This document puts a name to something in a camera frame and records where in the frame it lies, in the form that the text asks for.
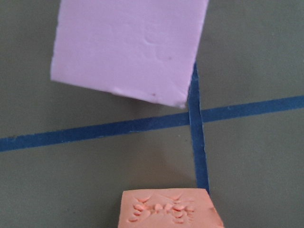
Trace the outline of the orange foam block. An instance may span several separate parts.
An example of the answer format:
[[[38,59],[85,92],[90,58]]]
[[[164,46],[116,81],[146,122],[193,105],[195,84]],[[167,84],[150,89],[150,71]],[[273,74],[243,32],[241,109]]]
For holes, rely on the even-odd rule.
[[[222,228],[205,189],[142,189],[122,194],[120,228]]]

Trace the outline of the pink foam block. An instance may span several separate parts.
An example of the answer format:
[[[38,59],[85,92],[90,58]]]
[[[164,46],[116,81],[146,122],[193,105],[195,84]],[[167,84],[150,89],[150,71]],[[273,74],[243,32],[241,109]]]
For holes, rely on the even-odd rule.
[[[184,108],[206,0],[63,0],[53,81]]]

